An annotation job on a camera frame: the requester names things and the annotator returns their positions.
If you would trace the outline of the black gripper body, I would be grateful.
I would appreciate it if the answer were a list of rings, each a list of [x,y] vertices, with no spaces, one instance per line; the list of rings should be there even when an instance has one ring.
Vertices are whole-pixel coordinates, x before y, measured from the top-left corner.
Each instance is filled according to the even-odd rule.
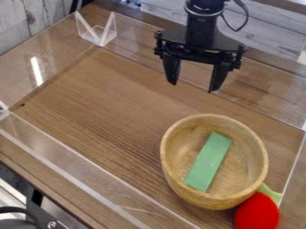
[[[176,70],[181,60],[211,65],[227,63],[231,71],[241,66],[247,46],[217,30],[201,38],[191,38],[185,27],[157,30],[153,38],[156,40],[153,53],[163,59],[167,71]]]

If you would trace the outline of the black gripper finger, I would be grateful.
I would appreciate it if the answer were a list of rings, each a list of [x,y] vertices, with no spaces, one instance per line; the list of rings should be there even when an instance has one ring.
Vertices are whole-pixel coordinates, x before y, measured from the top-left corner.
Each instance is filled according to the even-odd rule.
[[[167,53],[163,54],[164,75],[167,81],[176,85],[180,73],[180,59]]]
[[[209,92],[217,90],[223,84],[231,65],[228,63],[220,63],[213,66],[211,79],[209,79]]]

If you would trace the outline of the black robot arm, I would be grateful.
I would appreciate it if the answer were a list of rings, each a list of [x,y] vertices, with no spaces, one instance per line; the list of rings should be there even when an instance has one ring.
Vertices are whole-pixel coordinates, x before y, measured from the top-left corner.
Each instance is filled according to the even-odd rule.
[[[177,83],[181,60],[213,66],[208,92],[219,90],[228,72],[240,68],[247,45],[219,31],[217,18],[221,17],[232,31],[239,31],[248,22],[248,9],[241,0],[233,0],[245,16],[241,26],[235,29],[223,16],[229,1],[185,0],[187,25],[153,33],[153,54],[163,60],[164,75],[172,85]]]

